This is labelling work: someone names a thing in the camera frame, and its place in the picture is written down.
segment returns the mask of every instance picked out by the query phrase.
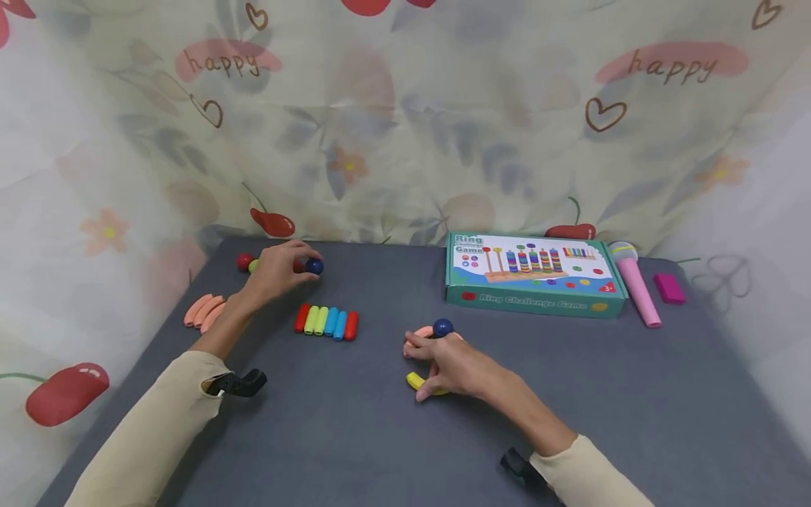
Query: hand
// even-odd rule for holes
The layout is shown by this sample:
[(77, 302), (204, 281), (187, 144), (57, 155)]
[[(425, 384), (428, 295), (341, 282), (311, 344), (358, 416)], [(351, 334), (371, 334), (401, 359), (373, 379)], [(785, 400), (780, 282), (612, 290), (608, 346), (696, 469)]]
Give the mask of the hand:
[(258, 310), (293, 287), (305, 281), (318, 280), (316, 274), (296, 273), (293, 270), (296, 259), (303, 257), (320, 259), (321, 254), (299, 239), (265, 248), (253, 274), (239, 291), (241, 299)]
[(488, 401), (497, 396), (515, 376), (496, 361), (482, 354), (457, 333), (444, 338), (428, 338), (431, 328), (405, 334), (403, 355), (406, 358), (433, 361), (431, 374), (417, 391), (422, 402), (440, 389), (466, 394)]

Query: red ball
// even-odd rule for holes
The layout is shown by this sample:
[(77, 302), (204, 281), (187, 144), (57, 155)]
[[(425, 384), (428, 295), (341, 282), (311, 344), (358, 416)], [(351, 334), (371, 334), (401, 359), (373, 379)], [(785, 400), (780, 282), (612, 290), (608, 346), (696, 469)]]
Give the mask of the red ball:
[(254, 256), (251, 254), (239, 254), (237, 256), (237, 269), (247, 272), (248, 265), (254, 261)]

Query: pink block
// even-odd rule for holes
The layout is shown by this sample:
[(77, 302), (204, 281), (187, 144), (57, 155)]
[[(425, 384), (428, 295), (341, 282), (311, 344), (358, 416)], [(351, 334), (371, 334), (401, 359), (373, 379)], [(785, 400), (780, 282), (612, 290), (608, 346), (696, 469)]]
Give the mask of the pink block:
[(656, 288), (659, 289), (659, 294), (662, 296), (662, 301), (668, 304), (685, 304), (687, 298), (681, 290), (679, 281), (676, 277), (666, 273), (659, 273), (654, 276), (654, 283)]

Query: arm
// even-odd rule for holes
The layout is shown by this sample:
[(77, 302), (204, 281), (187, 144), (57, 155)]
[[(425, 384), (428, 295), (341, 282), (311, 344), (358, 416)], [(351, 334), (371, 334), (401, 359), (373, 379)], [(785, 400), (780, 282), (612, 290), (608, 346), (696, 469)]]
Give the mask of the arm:
[(194, 438), (217, 416), (221, 398), (205, 393), (253, 316), (293, 286), (315, 280), (294, 273), (296, 257), (319, 257), (304, 242), (267, 248), (245, 287), (231, 296), (210, 330), (175, 359), (130, 409), (79, 477), (66, 507), (149, 507)]
[(418, 402), (438, 389), (478, 397), (507, 416), (532, 443), (530, 463), (568, 507), (651, 507), (653, 504), (597, 450), (573, 432), (513, 372), (458, 334), (405, 335), (403, 355), (434, 361)]

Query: fabric backdrop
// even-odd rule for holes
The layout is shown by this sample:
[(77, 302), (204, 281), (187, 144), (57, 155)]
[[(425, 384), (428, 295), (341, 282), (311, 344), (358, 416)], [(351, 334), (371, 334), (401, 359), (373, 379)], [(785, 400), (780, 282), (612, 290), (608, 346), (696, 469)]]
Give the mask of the fabric backdrop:
[[(809, 22), (805, 0), (0, 0), (0, 491), (36, 501), (228, 234), (549, 232), (700, 257), (697, 286), (735, 269), (717, 256), (774, 273), (743, 238), (808, 209)], [(803, 363), (770, 373), (800, 340), (742, 330), (798, 290), (779, 273), (719, 313), (808, 442)]]

